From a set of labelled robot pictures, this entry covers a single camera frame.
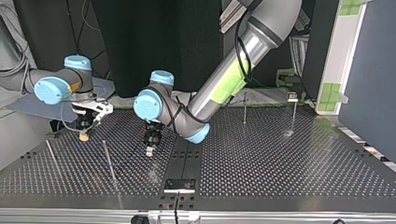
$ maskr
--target sticker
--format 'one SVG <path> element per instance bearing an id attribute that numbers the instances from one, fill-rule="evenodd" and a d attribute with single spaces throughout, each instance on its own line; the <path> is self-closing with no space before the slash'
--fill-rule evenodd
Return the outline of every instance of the sticker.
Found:
<path id="1" fill-rule="evenodd" d="M 248 68 L 248 62 L 246 60 L 244 60 L 244 67 Z M 239 62 L 235 60 L 213 91 L 211 100 L 222 105 L 231 95 L 236 95 L 244 88 L 246 85 L 244 79 L 245 77 L 239 67 Z"/>
<path id="2" fill-rule="evenodd" d="M 76 82 L 75 84 L 70 85 L 69 90 L 71 92 L 76 91 L 79 88 L 79 82 Z"/>

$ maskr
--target black curtain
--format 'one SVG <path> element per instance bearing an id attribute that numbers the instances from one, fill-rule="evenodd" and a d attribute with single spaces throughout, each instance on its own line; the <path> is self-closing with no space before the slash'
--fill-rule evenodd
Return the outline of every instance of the black curtain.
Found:
<path id="1" fill-rule="evenodd" d="M 136 96 L 151 71 L 198 91 L 221 60 L 219 0 L 94 0 L 117 94 Z"/>

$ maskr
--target metal base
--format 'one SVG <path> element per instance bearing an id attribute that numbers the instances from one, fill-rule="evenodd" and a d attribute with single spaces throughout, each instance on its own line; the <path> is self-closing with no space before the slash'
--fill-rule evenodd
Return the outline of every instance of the metal base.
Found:
<path id="1" fill-rule="evenodd" d="M 75 133 L 51 140 L 56 160 L 43 144 L 1 171 L 0 207 L 396 213 L 396 174 L 311 109 L 297 108 L 295 119 L 292 107 L 250 108 L 246 124 L 243 116 L 220 110 L 201 145 L 164 131 L 149 158 L 144 122 L 115 111 L 90 142 Z M 166 194 L 166 179 L 195 179 L 195 192 Z"/>

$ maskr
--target green tape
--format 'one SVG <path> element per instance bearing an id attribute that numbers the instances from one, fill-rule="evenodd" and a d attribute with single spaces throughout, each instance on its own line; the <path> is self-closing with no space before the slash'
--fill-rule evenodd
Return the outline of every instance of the green tape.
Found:
<path id="1" fill-rule="evenodd" d="M 248 62 L 244 60 L 244 67 L 248 68 Z M 214 90 L 211 100 L 222 105 L 231 95 L 235 96 L 247 84 L 245 77 L 235 60 L 222 77 L 219 85 Z"/>
<path id="2" fill-rule="evenodd" d="M 340 16 L 358 15 L 362 3 L 362 0 L 343 0 Z"/>
<path id="3" fill-rule="evenodd" d="M 335 111 L 340 99 L 341 84 L 324 83 L 319 99 L 318 111 Z"/>

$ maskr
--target blue joint cap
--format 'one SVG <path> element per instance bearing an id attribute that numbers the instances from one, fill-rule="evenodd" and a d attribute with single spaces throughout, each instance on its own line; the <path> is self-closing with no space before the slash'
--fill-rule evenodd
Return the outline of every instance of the blue joint cap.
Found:
<path id="1" fill-rule="evenodd" d="M 205 124 L 205 126 L 201 129 L 201 131 L 199 131 L 198 133 L 196 133 L 195 135 L 186 138 L 187 141 L 192 142 L 194 144 L 200 144 L 202 141 L 205 140 L 207 134 L 209 133 L 210 130 L 210 125 L 207 123 Z"/>
<path id="2" fill-rule="evenodd" d="M 47 105 L 57 105 L 71 95 L 69 84 L 59 77 L 43 77 L 35 84 L 35 96 Z"/>
<path id="3" fill-rule="evenodd" d="M 157 119 L 163 112 L 163 101 L 151 90 L 143 90 L 134 99 L 134 112 L 144 120 Z"/>
<path id="4" fill-rule="evenodd" d="M 80 55 L 71 55 L 64 58 L 64 67 L 91 71 L 91 61 Z"/>
<path id="5" fill-rule="evenodd" d="M 175 83 L 175 77 L 170 72 L 166 72 L 163 70 L 155 70 L 151 73 L 150 77 L 151 81 L 159 82 L 162 84 L 166 84 L 169 86 L 173 86 Z"/>

